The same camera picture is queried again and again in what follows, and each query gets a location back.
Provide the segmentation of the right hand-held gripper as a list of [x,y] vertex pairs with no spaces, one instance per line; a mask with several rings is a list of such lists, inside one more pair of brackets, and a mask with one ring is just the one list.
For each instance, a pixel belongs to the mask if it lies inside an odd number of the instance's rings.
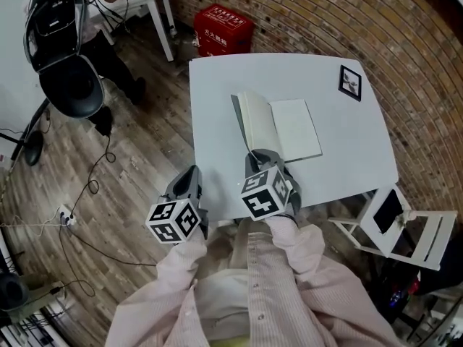
[[284,160],[276,151],[255,149],[246,155],[241,200],[254,221],[284,214],[289,205],[294,215],[299,212],[299,185],[281,171],[284,168]]

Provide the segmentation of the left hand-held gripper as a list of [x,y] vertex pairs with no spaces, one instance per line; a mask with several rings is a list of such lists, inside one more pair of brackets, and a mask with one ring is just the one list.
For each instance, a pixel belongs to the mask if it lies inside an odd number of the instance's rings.
[[200,208],[201,197],[202,174],[192,165],[177,175],[150,207],[145,225],[161,244],[184,243],[197,228],[207,239],[208,211]]

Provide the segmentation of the grey notebook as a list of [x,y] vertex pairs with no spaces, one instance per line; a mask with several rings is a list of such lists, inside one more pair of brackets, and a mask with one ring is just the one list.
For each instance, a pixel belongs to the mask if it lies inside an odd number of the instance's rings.
[[286,163],[323,154],[303,99],[267,101],[253,91],[232,95],[239,128],[249,151],[271,150]]

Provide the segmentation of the person's left forearm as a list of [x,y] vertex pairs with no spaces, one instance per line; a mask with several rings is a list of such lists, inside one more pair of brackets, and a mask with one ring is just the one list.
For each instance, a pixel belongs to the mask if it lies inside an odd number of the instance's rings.
[[157,264],[157,285],[162,294],[187,290],[196,275],[198,261],[206,255],[205,238],[196,231],[186,242],[173,246]]

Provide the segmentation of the person's right forearm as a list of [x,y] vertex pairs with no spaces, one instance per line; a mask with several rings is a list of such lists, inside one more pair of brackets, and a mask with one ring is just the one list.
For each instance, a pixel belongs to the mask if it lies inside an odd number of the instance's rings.
[[273,216],[266,219],[273,243],[286,253],[298,281],[307,281],[315,274],[322,259],[325,242],[315,225],[299,228],[292,217]]

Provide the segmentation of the white table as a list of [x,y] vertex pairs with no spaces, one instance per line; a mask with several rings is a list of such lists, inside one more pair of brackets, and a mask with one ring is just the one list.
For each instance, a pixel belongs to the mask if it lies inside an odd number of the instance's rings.
[[300,53],[209,56],[189,63],[195,162],[202,174],[200,204],[211,221],[247,214],[239,185],[247,148],[232,96],[252,90],[269,101],[305,100],[322,154],[290,163],[302,205],[312,206],[398,181],[383,114],[367,79],[361,98],[339,90],[342,67],[363,74],[360,62]]

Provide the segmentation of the black framed picture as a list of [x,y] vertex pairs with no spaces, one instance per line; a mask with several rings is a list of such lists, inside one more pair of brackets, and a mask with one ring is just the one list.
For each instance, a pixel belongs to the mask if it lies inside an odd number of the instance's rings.
[[362,100],[362,76],[344,65],[340,66],[338,90],[357,102]]

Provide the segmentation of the black tablet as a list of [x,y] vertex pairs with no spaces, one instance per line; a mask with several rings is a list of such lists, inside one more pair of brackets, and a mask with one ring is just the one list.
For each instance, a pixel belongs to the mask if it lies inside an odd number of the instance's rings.
[[404,212],[401,202],[395,190],[391,190],[382,205],[378,208],[376,214],[373,216],[377,227],[382,234],[385,234],[396,217]]

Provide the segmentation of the red box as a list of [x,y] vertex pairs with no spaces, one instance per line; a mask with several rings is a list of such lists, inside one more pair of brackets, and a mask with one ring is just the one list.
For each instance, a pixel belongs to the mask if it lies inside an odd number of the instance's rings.
[[202,57],[249,53],[255,24],[221,5],[213,4],[195,15],[193,28]]

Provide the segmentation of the person's torso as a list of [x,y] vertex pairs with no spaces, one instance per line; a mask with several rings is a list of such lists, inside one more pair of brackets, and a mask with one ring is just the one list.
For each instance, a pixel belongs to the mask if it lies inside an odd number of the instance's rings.
[[105,347],[401,347],[349,268],[323,253],[298,281],[270,228],[248,234],[245,270],[172,294],[156,279],[119,304]]

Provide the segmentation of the black shell chair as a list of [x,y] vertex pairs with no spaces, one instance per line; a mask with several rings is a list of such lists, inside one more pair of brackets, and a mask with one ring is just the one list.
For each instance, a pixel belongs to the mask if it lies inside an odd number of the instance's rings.
[[8,312],[24,306],[30,293],[25,282],[15,273],[0,273],[0,309]]
[[83,55],[63,59],[39,74],[49,102],[73,119],[88,118],[103,105],[104,89],[97,71]]

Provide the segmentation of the small white potted sprig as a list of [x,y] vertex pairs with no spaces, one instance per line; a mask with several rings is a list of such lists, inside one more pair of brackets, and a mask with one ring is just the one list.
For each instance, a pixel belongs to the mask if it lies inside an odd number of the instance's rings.
[[395,222],[400,228],[405,228],[407,223],[414,221],[417,218],[417,215],[414,210],[404,210],[402,213],[396,216]]

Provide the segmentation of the black standing fan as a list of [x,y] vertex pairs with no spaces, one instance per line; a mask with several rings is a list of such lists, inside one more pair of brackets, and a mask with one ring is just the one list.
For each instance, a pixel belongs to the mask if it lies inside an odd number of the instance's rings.
[[[51,126],[49,105],[49,100],[45,99],[34,113],[25,131],[22,133],[20,143],[12,153],[12,161],[17,162],[20,154],[24,155],[25,162],[29,166],[34,166],[39,161],[44,146],[43,136],[49,131]],[[42,115],[45,115],[48,123],[46,131],[43,131],[40,126]]]

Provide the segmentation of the red bag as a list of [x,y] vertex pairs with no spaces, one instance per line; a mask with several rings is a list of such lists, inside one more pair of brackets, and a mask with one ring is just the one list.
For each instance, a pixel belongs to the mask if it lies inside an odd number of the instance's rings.
[[420,287],[420,280],[418,278],[415,278],[413,281],[411,281],[410,283],[404,285],[400,285],[400,284],[394,284],[392,286],[392,294],[396,291],[401,291],[402,292],[402,298],[396,302],[395,304],[391,304],[390,303],[390,299],[388,301],[388,305],[391,307],[391,308],[394,308],[394,307],[397,307],[401,304],[406,304],[409,299],[411,298],[411,296],[419,289]]

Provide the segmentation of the white shelf rack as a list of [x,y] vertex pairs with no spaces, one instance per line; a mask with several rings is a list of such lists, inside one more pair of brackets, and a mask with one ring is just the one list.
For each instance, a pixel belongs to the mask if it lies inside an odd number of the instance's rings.
[[5,311],[0,310],[0,347],[69,347],[56,328],[63,315],[62,307],[52,305],[13,322]]

